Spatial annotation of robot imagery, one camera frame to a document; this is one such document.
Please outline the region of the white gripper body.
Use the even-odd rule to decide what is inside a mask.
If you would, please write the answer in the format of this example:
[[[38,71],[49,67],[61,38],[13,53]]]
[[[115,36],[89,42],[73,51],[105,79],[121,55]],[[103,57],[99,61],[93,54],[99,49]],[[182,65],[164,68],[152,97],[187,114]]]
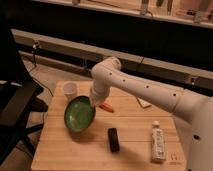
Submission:
[[[100,106],[109,96],[109,90],[98,91],[94,87],[90,88],[89,100],[93,107]]]

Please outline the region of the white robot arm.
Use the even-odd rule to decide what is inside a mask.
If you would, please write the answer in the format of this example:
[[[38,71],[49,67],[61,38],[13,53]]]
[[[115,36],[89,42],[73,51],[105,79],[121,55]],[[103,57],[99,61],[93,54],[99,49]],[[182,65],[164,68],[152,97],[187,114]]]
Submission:
[[[116,57],[97,63],[91,75],[90,100],[95,106],[105,101],[111,87],[116,87],[190,123],[192,135],[186,169],[213,171],[213,96],[123,73]]]

